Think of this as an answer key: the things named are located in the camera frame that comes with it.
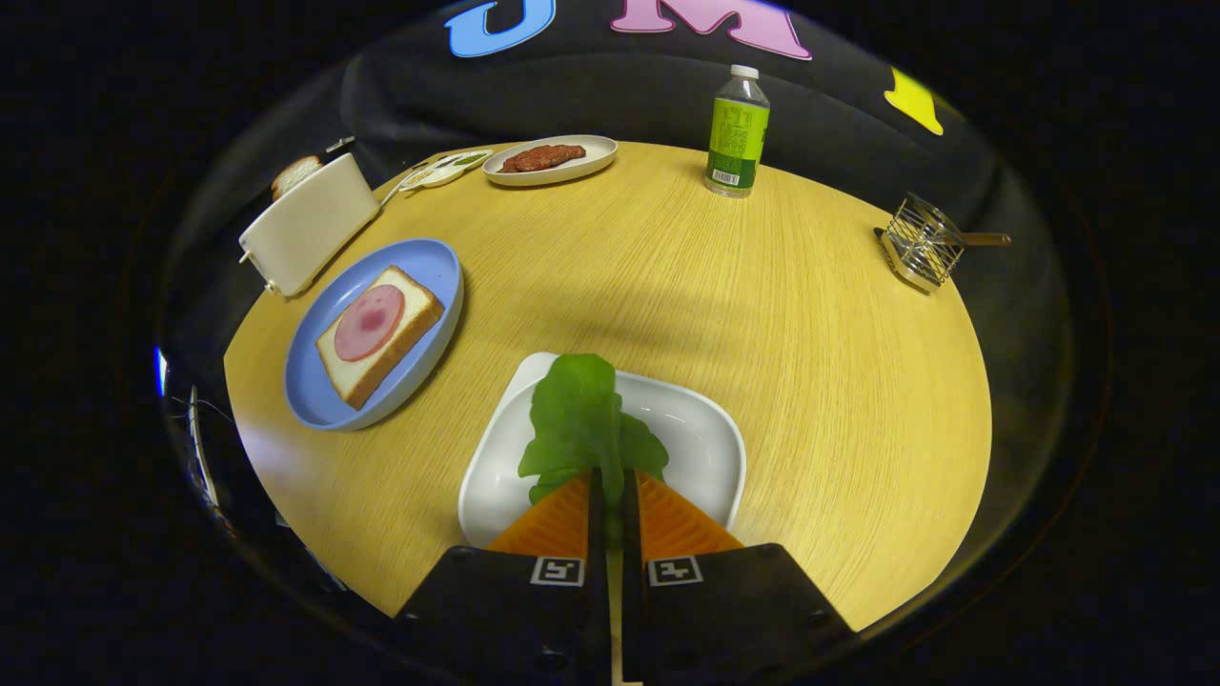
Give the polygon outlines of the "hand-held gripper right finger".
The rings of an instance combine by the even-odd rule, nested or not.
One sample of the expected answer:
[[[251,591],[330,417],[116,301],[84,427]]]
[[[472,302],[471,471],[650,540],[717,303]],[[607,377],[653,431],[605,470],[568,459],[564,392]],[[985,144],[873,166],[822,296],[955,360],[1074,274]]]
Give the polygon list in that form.
[[[777,543],[745,546],[651,474],[623,478],[622,669],[645,685],[784,685],[856,635]]]

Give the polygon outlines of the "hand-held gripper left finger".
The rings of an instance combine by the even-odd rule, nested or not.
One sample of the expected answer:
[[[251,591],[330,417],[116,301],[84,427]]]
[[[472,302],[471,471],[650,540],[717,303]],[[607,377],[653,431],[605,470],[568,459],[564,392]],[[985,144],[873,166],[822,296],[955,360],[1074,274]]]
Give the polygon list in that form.
[[[487,547],[449,548],[396,627],[405,655],[453,684],[610,684],[600,474],[576,474]]]

